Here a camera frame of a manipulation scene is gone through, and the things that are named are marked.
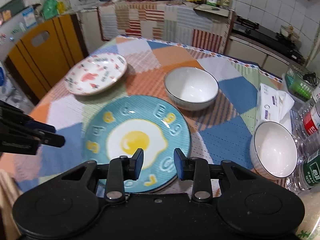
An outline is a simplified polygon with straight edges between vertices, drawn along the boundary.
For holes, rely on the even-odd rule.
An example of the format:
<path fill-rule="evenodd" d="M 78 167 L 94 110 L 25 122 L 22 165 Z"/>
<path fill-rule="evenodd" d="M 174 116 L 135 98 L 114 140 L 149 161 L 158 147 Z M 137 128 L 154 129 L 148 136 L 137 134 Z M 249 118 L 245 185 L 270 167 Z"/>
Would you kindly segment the pink rabbit carrot plate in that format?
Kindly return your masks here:
<path fill-rule="evenodd" d="M 119 54 L 93 54 L 71 68 L 65 76 L 65 87 L 74 95 L 98 94 L 119 81 L 126 70 L 127 61 Z"/>

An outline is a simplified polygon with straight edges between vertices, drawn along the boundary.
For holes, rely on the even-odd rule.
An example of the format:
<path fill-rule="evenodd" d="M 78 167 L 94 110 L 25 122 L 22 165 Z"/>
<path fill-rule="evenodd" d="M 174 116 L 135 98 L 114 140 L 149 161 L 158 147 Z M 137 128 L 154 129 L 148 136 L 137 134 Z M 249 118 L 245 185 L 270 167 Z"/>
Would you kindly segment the white bowl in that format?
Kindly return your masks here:
<path fill-rule="evenodd" d="M 297 166 L 297 147 L 291 133 L 273 121 L 257 126 L 249 153 L 255 170 L 270 180 L 289 177 Z"/>

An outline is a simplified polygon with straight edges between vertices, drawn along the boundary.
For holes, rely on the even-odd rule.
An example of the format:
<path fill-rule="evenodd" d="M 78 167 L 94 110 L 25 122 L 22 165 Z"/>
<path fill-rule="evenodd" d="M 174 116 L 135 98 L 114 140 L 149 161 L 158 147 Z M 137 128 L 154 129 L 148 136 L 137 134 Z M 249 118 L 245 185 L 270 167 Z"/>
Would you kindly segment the black gas stove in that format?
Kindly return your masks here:
<path fill-rule="evenodd" d="M 291 39 L 292 36 L 286 37 L 281 33 L 275 33 L 257 22 L 237 16 L 233 24 L 232 33 L 267 46 L 297 63 L 303 64 L 305 62 L 296 46 L 296 42 Z"/>

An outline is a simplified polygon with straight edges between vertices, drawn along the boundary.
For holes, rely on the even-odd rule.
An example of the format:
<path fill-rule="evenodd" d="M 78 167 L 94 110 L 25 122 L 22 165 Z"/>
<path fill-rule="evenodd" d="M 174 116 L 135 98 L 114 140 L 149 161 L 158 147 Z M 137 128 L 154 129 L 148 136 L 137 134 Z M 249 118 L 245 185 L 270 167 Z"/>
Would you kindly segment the blue fried egg plate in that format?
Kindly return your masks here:
<path fill-rule="evenodd" d="M 182 113 L 170 103 L 146 95 L 119 98 L 103 107 L 87 125 L 82 137 L 84 160 L 108 164 L 124 155 L 144 151 L 138 180 L 126 180 L 128 193 L 155 192 L 177 177 L 174 150 L 185 156 L 191 149 L 191 133 Z"/>

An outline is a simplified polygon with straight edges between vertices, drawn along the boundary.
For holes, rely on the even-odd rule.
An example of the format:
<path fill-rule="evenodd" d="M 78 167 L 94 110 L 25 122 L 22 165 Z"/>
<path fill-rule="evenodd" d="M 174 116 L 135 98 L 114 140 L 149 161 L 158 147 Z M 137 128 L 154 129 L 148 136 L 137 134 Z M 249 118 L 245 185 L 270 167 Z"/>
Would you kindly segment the yellow wooden chair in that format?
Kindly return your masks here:
<path fill-rule="evenodd" d="M 67 14 L 40 23 L 18 38 L 5 56 L 4 65 L 36 105 L 87 56 L 78 17 Z"/>

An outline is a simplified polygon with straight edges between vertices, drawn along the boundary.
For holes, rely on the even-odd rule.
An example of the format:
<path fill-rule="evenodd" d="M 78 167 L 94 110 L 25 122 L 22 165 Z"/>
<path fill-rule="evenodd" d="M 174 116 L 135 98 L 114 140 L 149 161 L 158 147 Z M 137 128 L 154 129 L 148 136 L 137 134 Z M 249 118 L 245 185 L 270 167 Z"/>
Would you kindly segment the cream pot on stove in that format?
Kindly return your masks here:
<path fill-rule="evenodd" d="M 295 42 L 296 40 L 299 39 L 299 36 L 294 32 L 293 26 L 283 26 L 281 25 L 280 27 L 280 33 L 283 35 L 285 38 L 290 39 L 292 42 Z"/>

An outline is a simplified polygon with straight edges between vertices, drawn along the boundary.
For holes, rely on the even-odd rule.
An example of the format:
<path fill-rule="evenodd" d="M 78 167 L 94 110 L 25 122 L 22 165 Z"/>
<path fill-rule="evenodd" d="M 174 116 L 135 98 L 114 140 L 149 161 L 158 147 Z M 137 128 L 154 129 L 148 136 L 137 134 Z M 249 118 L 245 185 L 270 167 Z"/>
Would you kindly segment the striped patchwork counter cloth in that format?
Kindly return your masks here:
<path fill-rule="evenodd" d="M 143 37 L 224 53 L 235 12 L 221 17 L 194 10 L 195 6 L 182 0 L 106 3 L 98 8 L 101 38 Z"/>

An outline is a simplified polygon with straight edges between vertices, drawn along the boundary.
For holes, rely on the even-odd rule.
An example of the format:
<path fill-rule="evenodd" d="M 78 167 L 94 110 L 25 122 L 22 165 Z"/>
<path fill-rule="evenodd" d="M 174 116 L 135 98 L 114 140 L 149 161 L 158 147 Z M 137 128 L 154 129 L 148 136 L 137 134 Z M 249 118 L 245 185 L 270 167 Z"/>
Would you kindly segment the cutting board with knife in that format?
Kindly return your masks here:
<path fill-rule="evenodd" d="M 214 6 L 207 5 L 207 4 L 196 5 L 194 7 L 194 10 L 206 12 L 206 13 L 213 14 L 213 15 L 219 15 L 221 17 L 229 17 L 229 12 L 230 12 L 230 10 L 228 10 L 228 9 L 214 7 Z"/>

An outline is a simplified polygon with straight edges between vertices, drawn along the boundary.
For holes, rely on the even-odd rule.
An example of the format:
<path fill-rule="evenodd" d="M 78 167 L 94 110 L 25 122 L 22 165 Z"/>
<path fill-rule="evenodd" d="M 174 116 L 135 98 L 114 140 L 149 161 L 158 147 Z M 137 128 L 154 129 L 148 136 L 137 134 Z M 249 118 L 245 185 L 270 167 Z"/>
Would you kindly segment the checkered colourful tablecloth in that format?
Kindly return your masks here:
<path fill-rule="evenodd" d="M 63 148 L 42 147 L 36 156 L 13 158 L 18 187 L 28 191 L 82 162 L 80 135 L 89 120 L 107 103 L 127 95 L 148 95 L 167 100 L 164 77 L 177 67 L 196 67 L 212 74 L 219 83 L 216 103 L 198 112 L 184 112 L 191 131 L 193 156 L 218 164 L 229 159 L 247 169 L 253 165 L 249 143 L 255 127 L 257 92 L 261 83 L 280 89 L 279 78 L 256 64 L 206 50 L 142 38 L 116 37 L 101 51 L 123 55 L 128 72 L 110 90 L 76 98 L 58 82 L 31 113 L 53 125 L 65 136 Z"/>

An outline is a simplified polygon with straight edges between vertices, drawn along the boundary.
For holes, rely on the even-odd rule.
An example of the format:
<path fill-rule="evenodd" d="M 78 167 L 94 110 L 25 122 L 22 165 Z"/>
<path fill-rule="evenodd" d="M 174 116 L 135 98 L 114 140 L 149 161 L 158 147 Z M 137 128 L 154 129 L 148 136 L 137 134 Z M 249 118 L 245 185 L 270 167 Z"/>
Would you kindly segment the white tissue box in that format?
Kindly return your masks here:
<path fill-rule="evenodd" d="M 255 129 L 267 121 L 276 122 L 292 133 L 290 111 L 295 101 L 289 93 L 261 83 L 257 93 Z"/>

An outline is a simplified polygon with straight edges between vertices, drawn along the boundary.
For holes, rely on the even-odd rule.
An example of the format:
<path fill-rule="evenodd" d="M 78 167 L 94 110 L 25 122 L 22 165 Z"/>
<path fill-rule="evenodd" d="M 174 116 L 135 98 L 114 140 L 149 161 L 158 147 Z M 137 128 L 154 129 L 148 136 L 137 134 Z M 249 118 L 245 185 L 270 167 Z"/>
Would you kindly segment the white bowl table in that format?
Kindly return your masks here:
<path fill-rule="evenodd" d="M 209 107 L 219 93 L 219 84 L 209 72 L 195 67 L 180 67 L 164 77 L 168 98 L 180 109 L 199 111 Z"/>

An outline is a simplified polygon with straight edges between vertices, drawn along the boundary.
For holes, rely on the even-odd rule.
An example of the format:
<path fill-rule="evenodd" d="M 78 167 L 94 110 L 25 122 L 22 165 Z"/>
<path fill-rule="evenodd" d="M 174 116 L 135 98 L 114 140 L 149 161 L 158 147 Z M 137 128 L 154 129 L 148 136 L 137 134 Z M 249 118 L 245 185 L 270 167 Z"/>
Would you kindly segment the green plastic basket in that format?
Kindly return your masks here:
<path fill-rule="evenodd" d="M 318 85 L 318 79 L 315 73 L 293 64 L 289 65 L 285 74 L 285 81 L 287 90 L 304 102 L 311 98 L 311 92 Z"/>

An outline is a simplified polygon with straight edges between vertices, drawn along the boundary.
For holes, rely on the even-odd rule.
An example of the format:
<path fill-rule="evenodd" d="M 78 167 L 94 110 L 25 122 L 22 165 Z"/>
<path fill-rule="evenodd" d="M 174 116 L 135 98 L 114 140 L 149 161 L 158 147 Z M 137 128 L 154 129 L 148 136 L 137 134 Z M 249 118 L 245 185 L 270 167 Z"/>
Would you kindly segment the water bottle green label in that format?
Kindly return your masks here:
<path fill-rule="evenodd" d="M 298 162 L 286 179 L 287 188 L 299 194 L 319 184 L 319 133 L 314 133 L 297 147 Z"/>

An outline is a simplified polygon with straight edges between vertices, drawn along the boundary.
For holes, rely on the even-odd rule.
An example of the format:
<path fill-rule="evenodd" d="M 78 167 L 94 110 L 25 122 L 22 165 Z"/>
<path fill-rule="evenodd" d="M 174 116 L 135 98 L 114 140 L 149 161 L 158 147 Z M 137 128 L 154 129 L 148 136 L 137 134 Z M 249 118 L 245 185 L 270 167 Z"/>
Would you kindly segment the water bottle red label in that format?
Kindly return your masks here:
<path fill-rule="evenodd" d="M 319 130 L 319 85 L 311 92 L 310 99 L 298 111 L 296 136 L 300 140 Z"/>

